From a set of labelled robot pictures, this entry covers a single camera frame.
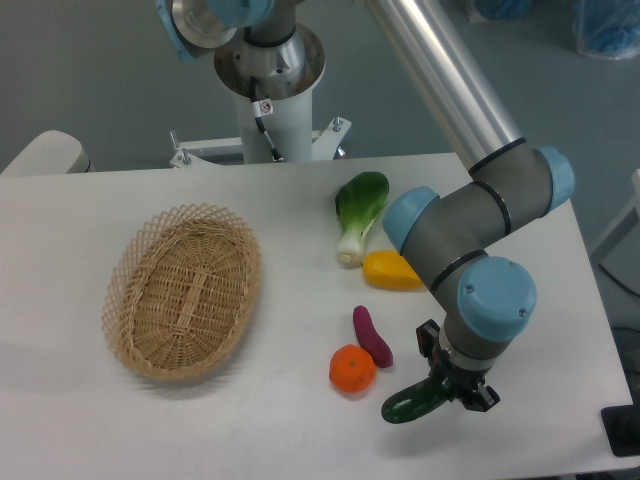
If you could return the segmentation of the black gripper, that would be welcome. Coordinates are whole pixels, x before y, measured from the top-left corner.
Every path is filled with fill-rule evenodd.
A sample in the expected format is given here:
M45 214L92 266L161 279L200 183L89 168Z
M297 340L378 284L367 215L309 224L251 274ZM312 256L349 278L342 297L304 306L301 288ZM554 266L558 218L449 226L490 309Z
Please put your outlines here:
M451 398L460 400L469 411L487 412L500 402L498 393L485 383L495 359L478 360L463 355L434 320L420 325L416 336L420 354L430 366L427 388L430 395L449 395L451 383Z

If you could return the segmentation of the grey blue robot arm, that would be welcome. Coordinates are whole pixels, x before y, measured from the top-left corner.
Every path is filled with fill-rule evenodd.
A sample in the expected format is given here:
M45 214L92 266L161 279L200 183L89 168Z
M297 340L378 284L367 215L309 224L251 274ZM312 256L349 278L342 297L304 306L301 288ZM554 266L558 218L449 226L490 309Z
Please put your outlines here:
M246 163L304 162L319 152L310 92L325 57L296 20L293 1L159 1L178 57L206 54L238 101ZM568 160L521 135L436 1L372 1L369 9L448 136L471 182L439 196L420 187L388 208L383 228L445 310L417 331L426 379L382 406L390 423L417 419L446 401L485 412L498 394L485 376L525 328L536 287L525 268L487 248L567 201Z

